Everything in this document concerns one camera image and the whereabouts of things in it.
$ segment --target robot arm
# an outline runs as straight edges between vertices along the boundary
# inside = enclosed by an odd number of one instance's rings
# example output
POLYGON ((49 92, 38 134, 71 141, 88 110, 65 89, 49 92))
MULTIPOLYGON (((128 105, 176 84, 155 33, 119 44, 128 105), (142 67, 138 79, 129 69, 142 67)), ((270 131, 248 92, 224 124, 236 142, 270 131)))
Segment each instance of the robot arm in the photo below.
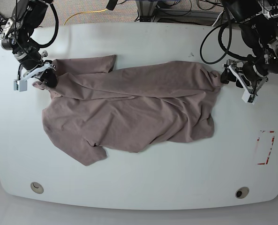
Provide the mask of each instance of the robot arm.
POLYGON ((52 3, 53 0, 20 0, 0 35, 2 48, 12 50, 14 57, 20 63, 17 79, 14 80, 14 90, 27 90, 27 80, 31 77, 43 81, 49 87, 57 85, 57 79, 53 73, 55 66, 51 61, 43 61, 47 52, 43 51, 42 54, 38 52, 40 48, 50 46, 58 33, 59 20, 52 3), (55 32, 49 43, 41 45, 34 41, 31 35, 43 21, 48 5, 55 16, 55 32), (22 68, 26 69, 23 75, 21 75, 22 68))
MULTIPOLYGON (((228 0, 227 9, 232 13, 239 24, 244 43, 253 50, 255 57, 242 57, 232 52, 228 54, 238 61, 228 60, 224 65, 221 82, 228 84, 236 82, 236 86, 243 88, 242 99, 246 103, 255 103, 257 92, 268 81, 268 74, 278 74, 278 40, 276 39, 273 21, 268 20, 261 12, 256 1, 228 0)), ((222 43, 222 33, 227 27, 220 29, 218 40, 220 47, 225 51, 222 43)))

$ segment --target floor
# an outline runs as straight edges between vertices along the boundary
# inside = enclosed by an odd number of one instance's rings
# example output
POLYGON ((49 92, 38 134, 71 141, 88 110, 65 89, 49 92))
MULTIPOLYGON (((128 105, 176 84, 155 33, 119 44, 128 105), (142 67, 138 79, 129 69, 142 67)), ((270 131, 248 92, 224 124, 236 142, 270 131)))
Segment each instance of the floor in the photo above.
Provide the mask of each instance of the floor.
MULTIPOLYGON (((65 20, 78 12, 94 11, 105 9, 108 0, 55 0, 54 6, 57 10, 60 25, 63 25, 65 20)), ((173 4, 173 0, 166 1, 167 4, 173 4)), ((200 1, 200 6, 210 8, 211 4, 200 1)), ((9 18, 15 7, 15 0, 0 0, 0 13, 4 17, 9 18)), ((179 4, 173 8, 189 10, 198 10, 196 0, 181 0, 179 4)), ((214 7, 211 11, 221 11, 220 7, 214 7)), ((137 6, 134 0, 127 0, 125 3, 117 5, 114 11, 106 11, 95 14, 80 14, 69 20, 67 24, 73 23, 102 23, 102 22, 133 22, 137 17, 137 6)), ((47 10, 44 21, 41 26, 54 26, 54 17, 51 9, 47 10)))

